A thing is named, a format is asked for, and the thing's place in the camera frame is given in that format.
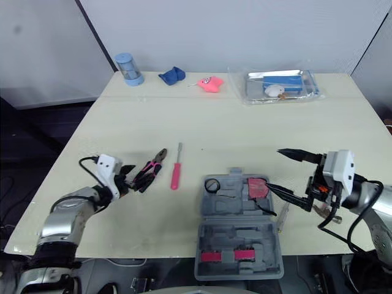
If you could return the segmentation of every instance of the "white table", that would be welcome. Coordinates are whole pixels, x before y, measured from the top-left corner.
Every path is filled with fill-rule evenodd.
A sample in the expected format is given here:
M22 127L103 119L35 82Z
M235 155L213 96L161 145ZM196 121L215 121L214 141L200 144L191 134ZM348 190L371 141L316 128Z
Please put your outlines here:
M130 193L90 218L79 257L194 257L205 175L241 167L245 173L268 175L272 183L304 195L315 165L292 161L276 152L280 148L314 153L351 149L357 173L392 183L392 136L347 75L316 75L328 96L325 100L251 107L235 97L225 73L215 73L225 80L219 94L188 86L210 73L187 73L174 86L165 85L155 72L144 75L144 84L130 88L119 72L114 74L27 208L7 253L33 254L52 203L66 193L95 185L77 163L92 154L107 153L125 164L137 164L136 173L159 150L168 148L159 176L144 194ZM170 178L179 141L184 143L181 185L172 191ZM282 204L274 196L276 212ZM346 235L355 215L346 209L338 215L343 223L329 228ZM280 234L282 253L349 252L344 243L317 229L321 221L316 213L291 205ZM362 223L353 240L365 249L373 248Z

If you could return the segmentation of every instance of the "black ring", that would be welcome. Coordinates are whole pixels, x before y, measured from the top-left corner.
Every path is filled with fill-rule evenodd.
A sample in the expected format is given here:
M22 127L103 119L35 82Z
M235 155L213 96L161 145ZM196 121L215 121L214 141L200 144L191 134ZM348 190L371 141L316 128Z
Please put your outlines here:
M209 189L209 188L207 188L207 182L208 181L215 181L216 182L216 189ZM206 189L206 191L208 192L208 193L213 193L213 194L215 194L216 192L218 192L219 191L219 189L221 188L221 184L220 184L220 182L217 180L217 179L214 179L214 178L210 178L210 179L206 179L205 181L204 181L204 188Z

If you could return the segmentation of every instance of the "gray tool case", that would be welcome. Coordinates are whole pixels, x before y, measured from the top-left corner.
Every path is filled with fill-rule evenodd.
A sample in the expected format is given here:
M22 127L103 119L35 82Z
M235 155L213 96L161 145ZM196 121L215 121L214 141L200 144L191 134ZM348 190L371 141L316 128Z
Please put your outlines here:
M203 192L204 221L198 228L196 279L280 279L284 269L276 224L249 199L247 179L263 178L268 182L268 178L243 175L240 168L232 168L229 175L209 175L205 179L211 178L219 181L220 190L216 194L206 189ZM271 192L265 198L258 198L258 204L273 211ZM235 254L235 250L251 250L254 258L236 260L238 251ZM220 261L202 261L207 255L218 256Z

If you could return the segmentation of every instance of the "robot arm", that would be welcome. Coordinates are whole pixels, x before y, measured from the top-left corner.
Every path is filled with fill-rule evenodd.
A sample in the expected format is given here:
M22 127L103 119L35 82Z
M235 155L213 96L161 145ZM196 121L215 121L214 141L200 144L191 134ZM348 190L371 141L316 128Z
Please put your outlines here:
M40 233L36 252L21 275L17 294L79 292L78 282L71 277L71 272L79 266L75 263L75 253L87 220L128 193L126 174L135 167L122 166L119 159L105 154L86 159L97 164L97 174L92 176L102 186L84 187L53 204Z
M271 191L306 211L311 211L314 199L331 205L331 214L318 227L346 242L354 253L364 253L351 242L353 229L363 219L370 229L381 264L386 271L392 271L392 187L355 174L353 154L349 150L328 154L312 154L298 149L278 152L293 160L317 164L317 168L307 183L307 197L298 197L292 190L267 184ZM347 239L324 228L340 206L359 215L350 227Z

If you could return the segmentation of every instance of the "gray wall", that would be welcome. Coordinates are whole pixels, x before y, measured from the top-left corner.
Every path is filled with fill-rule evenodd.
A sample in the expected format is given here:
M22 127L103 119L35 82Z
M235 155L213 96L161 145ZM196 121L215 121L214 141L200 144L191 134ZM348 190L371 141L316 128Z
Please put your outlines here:
M346 72L390 0L81 0L109 54L143 70L225 72L227 66Z
M392 118L392 9L352 77L379 116Z
M0 96L18 108L93 100L113 75L70 0L0 0Z

